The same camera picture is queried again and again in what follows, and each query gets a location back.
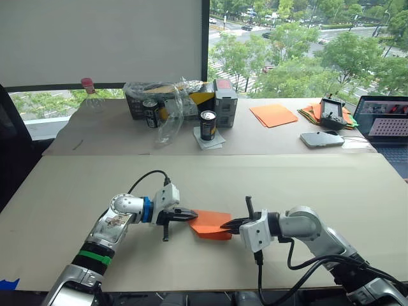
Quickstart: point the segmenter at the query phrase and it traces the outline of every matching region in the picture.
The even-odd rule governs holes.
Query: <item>black chair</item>
[[[33,141],[25,126],[0,85],[0,212],[54,140]]]

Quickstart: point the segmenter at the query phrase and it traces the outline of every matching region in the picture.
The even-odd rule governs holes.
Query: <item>plastic bottle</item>
[[[84,99],[84,104],[86,107],[95,113],[103,112],[103,102],[105,99],[96,93],[92,79],[83,78],[81,79],[81,84],[88,94]]]

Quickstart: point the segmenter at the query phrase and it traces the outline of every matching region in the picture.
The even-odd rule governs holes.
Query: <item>orange paper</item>
[[[313,113],[316,117],[317,121],[320,121],[320,113],[321,113],[321,105],[320,104],[312,104]]]
[[[309,115],[310,115],[314,120],[318,121],[318,119],[317,119],[316,116],[314,115],[313,107],[308,106],[308,107],[303,108],[303,110],[304,110],[305,112],[309,113]]]
[[[261,120],[261,118],[259,118],[257,115],[255,115],[255,117],[258,118],[259,122],[260,122],[264,127],[266,127],[266,124]]]
[[[312,104],[314,116],[318,121],[320,121],[320,113],[321,113],[321,105],[320,104]],[[353,124],[353,121],[350,118],[350,111],[343,107],[343,118],[346,120],[348,124]]]
[[[290,110],[279,104],[251,107],[250,110],[268,128],[298,120]]]
[[[229,240],[232,234],[227,233],[227,229],[221,228],[221,225],[231,221],[231,214],[225,212],[209,212],[206,210],[195,210],[198,217],[188,221],[190,227],[200,238],[213,240]]]

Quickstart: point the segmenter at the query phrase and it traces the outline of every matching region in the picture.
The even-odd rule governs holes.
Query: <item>blue ring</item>
[[[147,219],[149,218],[149,212],[150,212],[150,200],[148,197],[145,196],[142,223],[147,222]]]

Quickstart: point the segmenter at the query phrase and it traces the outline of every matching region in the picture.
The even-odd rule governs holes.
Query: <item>laptop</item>
[[[408,179],[408,97],[361,96],[354,118],[378,153]]]

